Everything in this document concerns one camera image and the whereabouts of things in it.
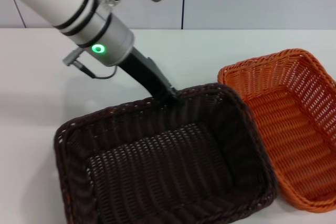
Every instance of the brown wicker basket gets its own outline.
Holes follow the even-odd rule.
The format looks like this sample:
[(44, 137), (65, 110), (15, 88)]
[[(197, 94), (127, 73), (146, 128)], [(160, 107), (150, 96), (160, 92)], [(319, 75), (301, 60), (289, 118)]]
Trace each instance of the brown wicker basket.
[(270, 205), (276, 179), (251, 114), (221, 84), (73, 119), (55, 136), (68, 223), (230, 223)]

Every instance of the orange wicker basket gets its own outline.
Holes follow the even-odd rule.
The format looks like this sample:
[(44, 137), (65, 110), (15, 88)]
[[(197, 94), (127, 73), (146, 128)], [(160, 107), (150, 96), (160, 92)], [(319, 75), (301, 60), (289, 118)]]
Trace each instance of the orange wicker basket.
[(220, 70), (251, 107), (285, 198), (310, 212), (336, 209), (336, 83), (318, 60), (289, 49)]

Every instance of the white table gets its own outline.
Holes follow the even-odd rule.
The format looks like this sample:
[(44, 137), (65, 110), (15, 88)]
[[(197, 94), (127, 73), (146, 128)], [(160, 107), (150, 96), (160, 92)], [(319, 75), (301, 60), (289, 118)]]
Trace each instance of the white table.
[[(336, 31), (135, 30), (136, 46), (173, 85), (216, 82), (223, 66), (286, 48), (313, 53), (336, 79)], [(0, 29), (0, 223), (64, 224), (52, 139), (64, 122), (149, 94), (122, 70), (91, 80), (62, 58), (75, 45), (53, 29)], [(83, 62), (109, 74), (89, 56)], [(331, 224), (336, 211), (298, 211), (281, 199), (238, 223)]]

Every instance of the basket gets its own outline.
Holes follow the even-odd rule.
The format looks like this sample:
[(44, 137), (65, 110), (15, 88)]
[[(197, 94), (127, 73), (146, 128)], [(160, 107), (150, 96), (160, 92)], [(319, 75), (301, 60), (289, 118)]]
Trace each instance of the basket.
[(270, 205), (276, 179), (246, 105), (227, 86), (74, 119), (55, 136), (68, 223), (230, 223)]
[(336, 88), (317, 59), (289, 49), (225, 67), (218, 81), (251, 107), (286, 199), (336, 209)]

